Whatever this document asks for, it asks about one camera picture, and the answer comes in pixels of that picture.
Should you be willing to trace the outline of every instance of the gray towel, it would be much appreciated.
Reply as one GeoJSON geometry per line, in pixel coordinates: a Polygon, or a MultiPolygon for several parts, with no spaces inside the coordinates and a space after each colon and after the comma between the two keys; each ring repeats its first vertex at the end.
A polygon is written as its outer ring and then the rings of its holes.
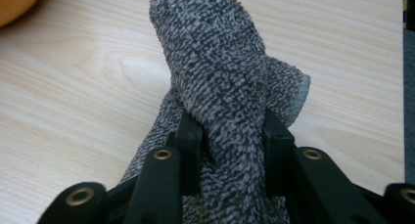
{"type": "Polygon", "coordinates": [[[287,126],[298,116],[309,77],[267,57],[236,0],[151,0],[153,23],[171,72],[160,114],[122,180],[140,173],[147,152],[164,146],[180,115],[204,127],[201,193],[183,200],[184,223],[286,223],[282,198],[264,185],[265,109],[287,126]]]}

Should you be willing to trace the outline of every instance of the orange bowl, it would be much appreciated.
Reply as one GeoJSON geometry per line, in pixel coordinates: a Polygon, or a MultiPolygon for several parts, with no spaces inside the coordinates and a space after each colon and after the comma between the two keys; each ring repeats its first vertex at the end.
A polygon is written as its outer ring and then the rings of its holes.
{"type": "Polygon", "coordinates": [[[37,0],[0,0],[0,26],[14,21],[30,9],[37,0]]]}

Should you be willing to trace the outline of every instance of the tabletop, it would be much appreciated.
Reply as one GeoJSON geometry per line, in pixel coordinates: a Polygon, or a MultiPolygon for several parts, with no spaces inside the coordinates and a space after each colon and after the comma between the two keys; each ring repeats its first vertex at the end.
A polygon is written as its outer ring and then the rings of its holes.
{"type": "MultiPolygon", "coordinates": [[[[269,56],[311,76],[298,146],[382,193],[403,181],[402,0],[239,0],[269,56]]],[[[114,187],[170,73],[149,0],[39,0],[0,28],[0,223],[65,188],[114,187]]]]}

